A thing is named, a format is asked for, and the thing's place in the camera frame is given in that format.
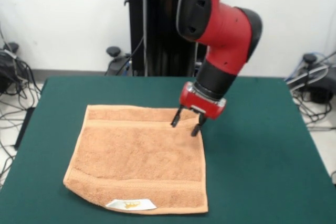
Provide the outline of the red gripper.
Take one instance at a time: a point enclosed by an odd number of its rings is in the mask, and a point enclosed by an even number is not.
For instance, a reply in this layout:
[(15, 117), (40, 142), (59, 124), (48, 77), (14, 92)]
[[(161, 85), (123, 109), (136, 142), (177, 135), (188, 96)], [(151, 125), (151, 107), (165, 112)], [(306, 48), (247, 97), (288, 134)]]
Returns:
[(194, 83), (186, 82), (181, 95), (180, 106), (171, 122), (172, 127), (176, 127), (184, 108), (194, 110), (199, 113), (198, 123), (195, 125), (191, 132), (191, 136), (195, 137), (201, 131), (203, 125), (206, 123), (207, 118), (217, 119), (226, 107), (226, 99), (221, 98), (218, 101), (212, 100), (203, 96), (194, 88)]

